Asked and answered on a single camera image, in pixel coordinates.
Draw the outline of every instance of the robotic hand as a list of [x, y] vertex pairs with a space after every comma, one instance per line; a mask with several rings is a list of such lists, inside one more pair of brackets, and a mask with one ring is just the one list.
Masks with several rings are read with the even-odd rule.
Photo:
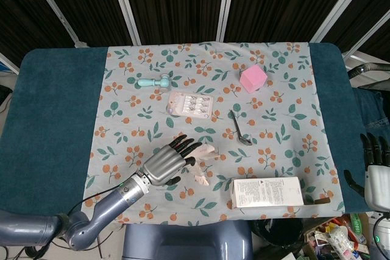
[[88, 248], [112, 220], [149, 192], [149, 185], [176, 184], [173, 176], [184, 166], [195, 163], [186, 158], [201, 142], [179, 136], [151, 156], [133, 175], [98, 202], [91, 220], [81, 211], [69, 216], [23, 216], [0, 211], [0, 246], [45, 246], [62, 236], [72, 250]]
[[380, 136], [378, 143], [371, 133], [360, 134], [364, 147], [364, 164], [366, 167], [365, 188], [359, 186], [349, 170], [344, 170], [348, 185], [364, 197], [367, 205], [374, 211], [390, 211], [390, 148], [387, 141]]

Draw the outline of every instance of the black cable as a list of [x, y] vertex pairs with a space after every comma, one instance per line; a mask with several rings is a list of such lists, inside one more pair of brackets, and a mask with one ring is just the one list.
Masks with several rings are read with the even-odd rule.
[[103, 259], [102, 249], [100, 248], [100, 245], [101, 245], [101, 243], [100, 243], [100, 237], [99, 237], [99, 235], [98, 235], [98, 237], [97, 237], [97, 247], [98, 247], [98, 249], [99, 249], [99, 256], [100, 256], [100, 259]]
[[19, 259], [19, 257], [20, 257], [20, 255], [23, 253], [23, 251], [24, 251], [24, 247], [22, 248], [22, 250], [20, 250], [20, 251], [19, 251], [19, 253], [18, 253], [18, 254], [16, 254], [16, 256], [15, 256], [15, 257], [13, 257], [13, 258], [12, 258], [12, 260], [18, 260], [18, 259]]
[[10, 103], [10, 100], [12, 100], [12, 96], [8, 99], [8, 101], [7, 101], [6, 105], [5, 105], [4, 110], [0, 111], [0, 114], [1, 114], [2, 112], [6, 111], [6, 109], [7, 109], [7, 107], [8, 107], [8, 104]]
[[85, 198], [85, 199], [83, 199], [83, 200], [77, 202], [77, 203], [71, 208], [71, 210], [68, 212], [68, 216], [70, 216], [70, 214], [72, 213], [72, 211], [73, 211], [76, 207], [78, 207], [81, 203], [83, 203], [84, 201], [87, 201], [88, 199], [91, 199], [91, 198], [93, 198], [93, 197], [95, 197], [95, 196], [98, 196], [98, 195], [107, 193], [107, 192], [109, 192], [109, 191], [112, 191], [112, 190], [118, 188], [119, 186], [121, 186], [121, 185], [122, 185], [124, 182], [126, 182], [128, 179], [129, 179], [129, 178], [127, 178], [127, 179], [124, 180], [122, 183], [120, 183], [120, 184], [118, 184], [118, 185], [116, 185], [116, 186], [114, 186], [114, 187], [112, 187], [112, 188], [110, 188], [110, 189], [107, 189], [107, 190], [104, 190], [104, 191], [102, 191], [102, 192], [96, 193], [95, 195], [91, 195], [91, 196], [89, 196], [89, 197], [87, 197], [87, 198]]
[[7, 247], [3, 247], [3, 246], [0, 246], [0, 247], [4, 248], [4, 250], [5, 250], [5, 258], [4, 258], [4, 260], [8, 260], [8, 257], [10, 256], [10, 252], [8, 251], [8, 248]]
[[374, 242], [379, 250], [379, 252], [382, 254], [383, 257], [385, 257], [386, 260], [390, 260], [386, 255], [385, 253], [382, 251], [382, 249], [379, 247], [378, 245], [378, 242], [377, 242], [377, 235], [376, 235], [376, 231], [377, 231], [377, 227], [378, 227], [378, 224], [383, 220], [383, 219], [389, 219], [390, 218], [390, 213], [384, 213], [382, 217], [380, 217], [379, 219], [377, 219], [377, 221], [375, 222], [375, 225], [374, 225], [374, 228], [372, 229], [372, 236], [374, 237]]
[[[92, 247], [92, 248], [88, 248], [88, 249], [82, 250], [81, 252], [83, 252], [83, 251], [91, 251], [91, 250], [93, 250], [93, 249], [98, 248], [98, 247], [99, 247], [100, 245], [102, 245], [106, 240], [108, 240], [109, 237], [110, 237], [112, 234], [113, 234], [113, 231], [112, 231], [111, 233], [109, 233], [108, 236], [107, 236], [100, 244], [97, 244], [96, 246], [94, 246], [94, 247]], [[67, 250], [72, 250], [72, 249], [70, 249], [70, 248], [68, 248], [68, 247], [64, 247], [64, 246], [61, 246], [61, 245], [59, 245], [59, 244], [56, 244], [54, 241], [53, 241], [52, 243], [53, 243], [55, 246], [57, 246], [58, 248], [63, 248], [63, 249], [67, 249]]]

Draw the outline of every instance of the product box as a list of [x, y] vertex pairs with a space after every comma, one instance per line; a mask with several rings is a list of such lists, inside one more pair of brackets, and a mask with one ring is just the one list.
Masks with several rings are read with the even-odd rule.
[[232, 208], [303, 205], [298, 177], [236, 179], [232, 185]]

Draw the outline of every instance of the robot finger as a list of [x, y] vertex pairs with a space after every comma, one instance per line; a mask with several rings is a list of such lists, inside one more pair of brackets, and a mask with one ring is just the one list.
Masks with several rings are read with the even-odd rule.
[[186, 134], [183, 134], [183, 135], [180, 135], [178, 138], [176, 138], [175, 140], [173, 140], [173, 142], [171, 142], [169, 144], [170, 147], [175, 147], [180, 141], [182, 141], [183, 139], [185, 139], [187, 137]]
[[174, 177], [174, 178], [168, 180], [165, 184], [170, 186], [170, 185], [178, 183], [180, 180], [181, 180], [181, 178], [179, 176], [177, 176], [177, 177]]
[[183, 150], [180, 155], [182, 156], [182, 158], [185, 158], [187, 155], [189, 155], [194, 149], [196, 149], [197, 147], [201, 146], [202, 143], [201, 142], [195, 142], [194, 144], [190, 145], [189, 147], [187, 147], [185, 150]]
[[390, 167], [390, 147], [384, 137], [379, 136], [379, 141], [382, 146], [382, 161], [383, 164]]
[[194, 141], [195, 141], [195, 139], [193, 139], [193, 138], [184, 140], [182, 143], [178, 144], [175, 147], [176, 152], [180, 153], [183, 149], [185, 149], [190, 143], [193, 143]]
[[186, 158], [184, 166], [186, 166], [187, 164], [194, 166], [195, 165], [195, 157], [190, 156], [189, 158]]
[[363, 150], [364, 150], [364, 165], [366, 166], [366, 170], [369, 165], [374, 164], [374, 156], [372, 154], [372, 146], [366, 135], [360, 134], [361, 142], [363, 142]]
[[371, 133], [367, 133], [367, 136], [370, 139], [372, 145], [374, 164], [382, 164], [382, 151], [380, 150], [380, 146], [377, 138]]

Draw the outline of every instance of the white frame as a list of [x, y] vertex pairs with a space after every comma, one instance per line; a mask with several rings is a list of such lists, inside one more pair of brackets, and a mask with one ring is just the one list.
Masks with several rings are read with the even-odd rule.
[[127, 30], [134, 46], [141, 46], [140, 36], [138, 34], [137, 25], [133, 16], [133, 11], [129, 0], [118, 0], [121, 7], [124, 21], [126, 22]]
[[335, 6], [332, 8], [324, 22], [320, 25], [317, 32], [311, 38], [311, 43], [319, 43], [326, 36], [329, 30], [333, 27], [335, 22], [348, 7], [352, 0], [338, 0]]
[[227, 25], [227, 18], [229, 17], [230, 4], [232, 0], [221, 0], [221, 8], [219, 9], [218, 27], [216, 41], [223, 42], [225, 38], [225, 31]]
[[343, 53], [342, 58], [344, 61], [346, 61], [353, 53], [355, 53], [360, 48], [360, 46], [363, 45], [364, 42], [366, 42], [389, 19], [390, 9], [380, 18], [379, 21], [377, 21], [376, 24], [374, 24], [374, 26], [367, 33], [364, 34], [363, 37], [360, 38], [359, 41], [356, 42], [356, 44], [352, 46], [351, 49], [349, 49], [346, 53]]
[[19, 67], [17, 67], [12, 61], [10, 61], [6, 56], [2, 55], [1, 53], [0, 53], [0, 62], [6, 65], [6, 67], [11, 69], [14, 73], [19, 75], [19, 71], [20, 71]]
[[54, 0], [46, 0], [47, 3], [50, 5], [51, 9], [53, 9], [53, 12], [57, 17], [59, 18], [60, 22], [63, 24], [65, 27], [66, 31], [68, 32], [69, 36], [72, 38], [74, 42], [74, 47], [80, 48], [80, 47], [88, 47], [88, 45], [84, 42], [81, 42], [79, 40], [79, 37], [76, 35], [75, 31], [71, 27], [70, 23], [66, 20], [65, 16], [61, 12], [60, 8], [58, 5], [55, 3]]

